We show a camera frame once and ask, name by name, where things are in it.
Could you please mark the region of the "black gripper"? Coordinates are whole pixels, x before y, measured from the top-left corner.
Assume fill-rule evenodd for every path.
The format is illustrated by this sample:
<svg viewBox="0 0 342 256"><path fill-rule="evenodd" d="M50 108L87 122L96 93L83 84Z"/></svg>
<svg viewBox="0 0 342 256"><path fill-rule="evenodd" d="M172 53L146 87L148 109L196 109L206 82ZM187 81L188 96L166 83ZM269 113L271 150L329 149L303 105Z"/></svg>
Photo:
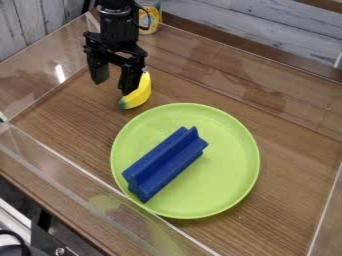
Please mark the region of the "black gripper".
<svg viewBox="0 0 342 256"><path fill-rule="evenodd" d="M92 81L96 85L108 80L108 63L122 66L118 88L127 96L138 89L146 68L146 50L138 45L139 32L96 33L87 31L84 52Z"/></svg>

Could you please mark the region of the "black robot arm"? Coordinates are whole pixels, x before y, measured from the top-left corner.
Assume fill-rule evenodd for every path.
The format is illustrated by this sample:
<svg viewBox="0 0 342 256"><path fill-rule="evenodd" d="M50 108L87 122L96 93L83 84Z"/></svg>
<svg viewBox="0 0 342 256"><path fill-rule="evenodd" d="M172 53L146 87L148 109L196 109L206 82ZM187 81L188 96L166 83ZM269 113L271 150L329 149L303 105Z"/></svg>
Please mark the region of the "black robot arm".
<svg viewBox="0 0 342 256"><path fill-rule="evenodd" d="M139 30L150 26L139 24L135 0L99 0L100 31L86 31L84 53L92 81L96 85L108 80L108 64L122 68L118 88L127 96L138 89L148 53L138 45Z"/></svg>

